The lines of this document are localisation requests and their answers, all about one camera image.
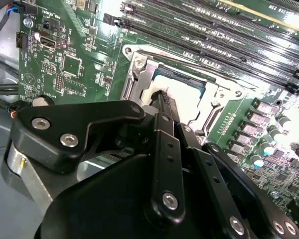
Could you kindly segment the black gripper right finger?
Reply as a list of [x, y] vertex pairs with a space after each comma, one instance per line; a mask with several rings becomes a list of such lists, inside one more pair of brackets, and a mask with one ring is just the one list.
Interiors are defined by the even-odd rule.
[[194, 132], [176, 129], [182, 156], [204, 186], [216, 239], [299, 239], [295, 223], [216, 144], [200, 145]]

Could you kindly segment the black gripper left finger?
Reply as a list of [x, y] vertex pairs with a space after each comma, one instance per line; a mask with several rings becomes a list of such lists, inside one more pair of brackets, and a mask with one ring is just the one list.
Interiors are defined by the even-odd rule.
[[22, 176], [30, 195], [46, 211], [68, 185], [79, 164], [93, 157], [113, 155], [124, 148], [153, 161], [148, 211], [165, 224], [178, 224], [185, 215], [181, 179], [180, 142], [174, 135], [169, 101], [156, 93], [145, 112], [133, 101], [28, 107], [17, 112], [10, 150], [33, 162], [48, 183], [32, 172]]

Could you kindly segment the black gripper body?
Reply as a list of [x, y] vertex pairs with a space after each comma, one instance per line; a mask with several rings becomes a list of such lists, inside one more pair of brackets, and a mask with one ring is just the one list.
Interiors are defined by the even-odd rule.
[[37, 239], [222, 239], [206, 190], [183, 174], [186, 214], [177, 227], [149, 222], [152, 161], [139, 155], [118, 162], [59, 194], [47, 209]]

